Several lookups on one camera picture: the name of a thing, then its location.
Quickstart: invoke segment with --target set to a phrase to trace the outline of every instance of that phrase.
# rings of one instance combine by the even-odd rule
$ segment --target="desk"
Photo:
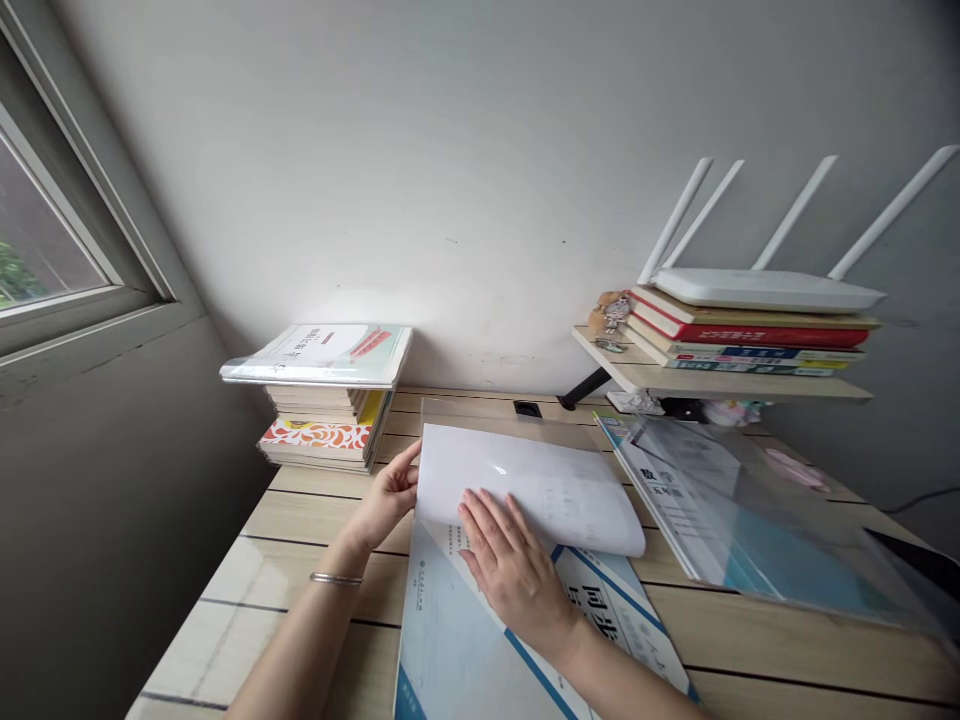
[[[544,417],[582,425],[593,424],[591,404],[607,406],[605,400],[587,399],[577,411],[568,412],[555,398],[543,396],[407,388],[396,395],[379,463],[415,441],[425,396],[456,397],[504,413],[513,413],[512,400],[528,400],[539,403]],[[751,432],[758,433],[750,435],[754,442],[789,451],[762,429]],[[594,437],[618,467],[603,435]],[[629,485],[622,474],[621,479]],[[831,482],[831,502],[861,523],[916,541],[840,483]],[[369,483],[361,475],[281,468],[128,718],[208,720],[222,715]],[[933,642],[901,630],[697,586],[680,569],[632,487],[628,494],[647,535],[646,554],[633,560],[633,567],[714,717],[955,716],[960,675]],[[393,717],[410,529],[408,517],[370,560],[327,717]]]

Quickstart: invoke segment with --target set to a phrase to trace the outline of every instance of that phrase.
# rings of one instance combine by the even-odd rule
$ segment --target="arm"
[[[317,572],[362,577],[370,553],[417,499],[417,442],[380,471],[324,553]],[[227,711],[227,720],[318,718],[350,626],[359,587],[310,582],[287,613]]]
[[[699,706],[604,638],[567,600],[553,562],[512,496],[486,491],[459,507],[471,550],[461,555],[500,619],[606,720],[706,720]]]

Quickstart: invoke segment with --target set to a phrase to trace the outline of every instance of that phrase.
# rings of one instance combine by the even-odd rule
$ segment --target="silver bracelet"
[[[327,575],[326,573],[310,573],[310,579],[314,582],[328,582],[332,585],[347,585],[356,587],[363,582],[363,578],[348,578],[342,575]]]

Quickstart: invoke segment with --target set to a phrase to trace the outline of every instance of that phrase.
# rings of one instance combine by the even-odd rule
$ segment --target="woman's right hand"
[[[458,508],[470,538],[462,550],[477,585],[503,623],[559,667],[576,651],[584,621],[567,599],[550,556],[512,495],[504,510],[486,490],[467,490]]]

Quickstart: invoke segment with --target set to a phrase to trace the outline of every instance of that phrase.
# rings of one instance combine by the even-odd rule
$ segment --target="window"
[[[204,311],[47,0],[0,31],[2,406]]]
[[[0,47],[0,356],[159,299],[12,49]]]

